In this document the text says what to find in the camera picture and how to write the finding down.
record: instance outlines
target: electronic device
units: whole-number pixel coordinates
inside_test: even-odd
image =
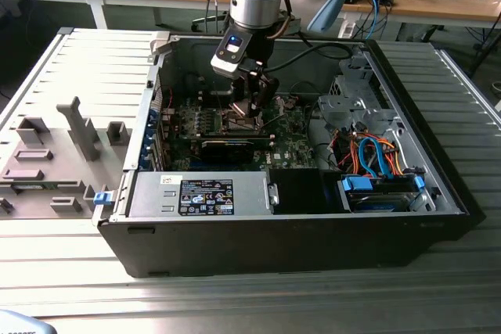
[[[431,46],[347,41],[349,59],[308,54],[275,72],[273,97],[250,116],[204,62],[221,41],[244,45],[169,36],[151,59],[121,183],[96,193],[93,222],[127,273],[402,266],[484,219],[433,113],[409,94],[427,86],[406,74],[414,54],[449,72],[427,81],[466,90]],[[275,43],[272,64],[304,51]]]

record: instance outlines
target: power supply label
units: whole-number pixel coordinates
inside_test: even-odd
[[[180,215],[234,215],[233,180],[182,180]]]

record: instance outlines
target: blue latch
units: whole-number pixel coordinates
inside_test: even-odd
[[[416,187],[418,189],[423,189],[424,188],[424,180],[421,176],[416,176],[414,178],[414,183],[416,183]]]
[[[373,185],[366,176],[347,176],[343,179],[344,191],[372,191]]]
[[[111,192],[97,192],[94,195],[94,204],[95,205],[112,205],[113,204],[113,195]]]

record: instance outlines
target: sticker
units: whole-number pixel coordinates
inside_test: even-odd
[[[234,215],[232,180],[181,180],[178,184],[180,215]]]
[[[160,184],[176,184],[180,185],[182,175],[162,175],[160,176]]]

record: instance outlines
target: yellow wire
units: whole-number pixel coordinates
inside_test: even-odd
[[[400,175],[403,175],[402,169],[400,168],[400,162],[398,162],[398,153],[395,153],[395,160],[397,161],[397,169]]]

